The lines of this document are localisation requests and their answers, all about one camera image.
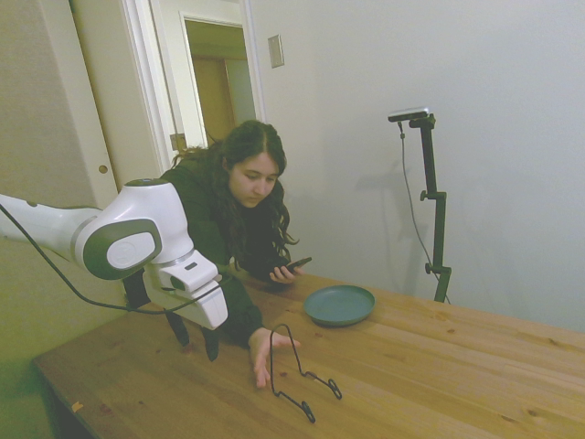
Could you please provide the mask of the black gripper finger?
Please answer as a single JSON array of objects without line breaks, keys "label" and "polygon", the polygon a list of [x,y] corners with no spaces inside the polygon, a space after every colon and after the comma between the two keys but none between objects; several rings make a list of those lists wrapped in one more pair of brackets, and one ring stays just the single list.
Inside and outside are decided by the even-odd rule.
[{"label": "black gripper finger", "polygon": [[167,312],[165,316],[169,326],[175,334],[177,341],[182,347],[186,347],[190,343],[190,337],[183,318],[180,315],[171,312]]},{"label": "black gripper finger", "polygon": [[202,328],[202,335],[205,341],[205,349],[207,358],[210,361],[215,361],[218,357],[219,335],[216,330],[211,330],[206,327]]}]

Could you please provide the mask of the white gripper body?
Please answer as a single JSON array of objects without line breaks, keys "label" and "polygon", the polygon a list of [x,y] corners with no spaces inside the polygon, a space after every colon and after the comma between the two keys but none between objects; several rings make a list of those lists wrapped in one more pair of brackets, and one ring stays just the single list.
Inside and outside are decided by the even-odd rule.
[{"label": "white gripper body", "polygon": [[146,293],[155,304],[210,330],[227,320],[218,268],[197,250],[170,262],[148,263],[144,269]]}]

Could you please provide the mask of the woman's right hand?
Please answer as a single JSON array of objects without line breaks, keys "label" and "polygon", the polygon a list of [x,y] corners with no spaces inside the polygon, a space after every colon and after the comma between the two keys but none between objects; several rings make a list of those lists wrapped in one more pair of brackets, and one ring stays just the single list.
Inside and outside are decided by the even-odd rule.
[{"label": "woman's right hand", "polygon": [[296,339],[290,339],[288,336],[272,333],[265,327],[255,330],[249,337],[248,342],[250,361],[258,389],[265,388],[271,381],[271,375],[267,369],[267,360],[269,359],[271,348],[298,348],[301,346]]}]

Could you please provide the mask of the woman's left hand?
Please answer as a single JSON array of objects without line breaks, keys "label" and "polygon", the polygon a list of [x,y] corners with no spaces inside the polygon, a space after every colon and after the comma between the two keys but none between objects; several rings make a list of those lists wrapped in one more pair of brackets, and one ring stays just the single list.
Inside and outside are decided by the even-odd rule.
[{"label": "woman's left hand", "polygon": [[287,265],[274,267],[269,273],[271,281],[277,284],[293,284],[302,275],[305,275],[303,268],[296,267],[291,272]]}]

